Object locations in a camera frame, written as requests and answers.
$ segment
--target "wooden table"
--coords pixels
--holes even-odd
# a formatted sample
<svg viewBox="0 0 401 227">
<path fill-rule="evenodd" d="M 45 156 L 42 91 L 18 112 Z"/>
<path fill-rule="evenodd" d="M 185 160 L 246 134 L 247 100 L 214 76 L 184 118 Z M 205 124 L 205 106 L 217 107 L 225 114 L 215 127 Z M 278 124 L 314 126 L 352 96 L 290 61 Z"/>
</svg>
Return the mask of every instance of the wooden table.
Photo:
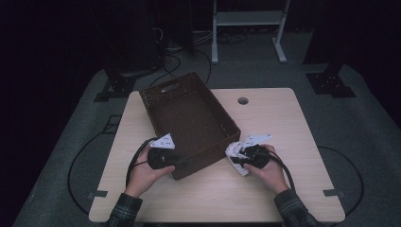
<svg viewBox="0 0 401 227">
<path fill-rule="evenodd" d="M 334 187 L 291 89 L 212 92 L 241 129 L 240 141 L 245 141 L 249 134 L 272 134 L 266 143 L 275 146 L 291 172 L 297 194 L 317 220 L 344 219 L 339 198 L 323 193 Z M 249 103 L 239 104 L 240 97 L 246 97 Z M 125 189 L 133 154 L 154 135 L 139 93 L 131 93 L 98 186 L 97 194 L 107 192 L 107 196 L 95 197 L 89 214 L 91 221 L 104 222 L 109 218 Z M 281 221 L 273 193 L 256 177 L 240 176 L 227 158 L 179 181 L 174 181 L 172 175 L 164 176 L 141 198 L 144 202 L 136 219 L 140 222 Z"/>
</svg>

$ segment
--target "dark background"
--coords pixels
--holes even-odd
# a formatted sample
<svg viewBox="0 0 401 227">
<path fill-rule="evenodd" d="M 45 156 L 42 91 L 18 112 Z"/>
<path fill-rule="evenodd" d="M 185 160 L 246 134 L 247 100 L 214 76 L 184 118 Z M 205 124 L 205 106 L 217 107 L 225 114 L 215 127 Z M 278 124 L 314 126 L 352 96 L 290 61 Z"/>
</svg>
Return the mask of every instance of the dark background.
<svg viewBox="0 0 401 227">
<path fill-rule="evenodd" d="M 154 26 L 162 26 L 167 36 L 188 47 L 191 31 L 177 26 L 211 29 L 212 1 L 132 1 L 114 2 L 127 4 L 125 12 L 142 6 Z M 398 126 L 400 5 L 399 1 L 292 0 L 286 23 L 291 32 L 315 28 L 305 63 L 330 62 L 339 46 L 351 40 L 345 62 L 365 78 Z M 280 6 L 280 1 L 268 6 L 256 0 L 218 1 L 221 10 Z M 18 215 L 88 82 L 103 68 L 104 56 L 124 58 L 132 68 L 152 65 L 145 61 L 144 66 L 142 55 L 125 52 L 137 48 L 135 44 L 147 46 L 153 41 L 141 41 L 134 31 L 127 37 L 121 23 L 130 16 L 122 13 L 111 7 L 111 1 L 1 2 L 1 118 L 6 123 L 0 137 L 2 225 L 11 225 Z M 185 21 L 192 25 L 174 23 L 183 17 L 190 17 Z M 143 27 L 134 29 L 148 32 Z M 128 44 L 130 38 L 135 42 Z"/>
</svg>

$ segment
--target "person's left hand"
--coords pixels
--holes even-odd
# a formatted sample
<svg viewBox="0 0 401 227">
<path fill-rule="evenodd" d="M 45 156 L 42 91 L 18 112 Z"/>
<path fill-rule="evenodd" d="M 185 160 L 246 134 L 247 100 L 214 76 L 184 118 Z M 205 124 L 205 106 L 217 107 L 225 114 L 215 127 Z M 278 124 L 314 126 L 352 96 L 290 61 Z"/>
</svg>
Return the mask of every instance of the person's left hand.
<svg viewBox="0 0 401 227">
<path fill-rule="evenodd" d="M 161 177 L 175 170 L 174 166 L 167 166 L 161 169 L 152 169 L 148 163 L 143 163 L 148 159 L 150 145 L 147 145 L 136 160 L 136 165 L 131 172 L 130 182 L 127 185 L 125 194 L 139 198 L 144 192 L 148 191 L 151 186 Z"/>
</svg>

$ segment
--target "person's right hand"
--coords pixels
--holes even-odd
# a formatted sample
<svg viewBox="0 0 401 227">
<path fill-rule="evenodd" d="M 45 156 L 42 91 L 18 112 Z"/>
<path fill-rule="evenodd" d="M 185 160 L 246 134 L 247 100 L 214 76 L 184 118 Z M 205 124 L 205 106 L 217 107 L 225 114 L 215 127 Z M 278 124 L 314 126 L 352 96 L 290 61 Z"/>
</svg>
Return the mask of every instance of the person's right hand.
<svg viewBox="0 0 401 227">
<path fill-rule="evenodd" d="M 273 146 L 270 145 L 261 145 L 261 146 L 275 153 L 275 149 Z M 283 168 L 281 168 L 280 165 L 274 161 L 268 162 L 268 164 L 264 166 L 262 169 L 249 164 L 244 164 L 244 167 L 252 174 L 258 176 L 263 181 L 265 186 L 268 189 L 272 190 L 276 195 L 282 191 L 289 189 L 286 180 L 284 179 Z"/>
</svg>

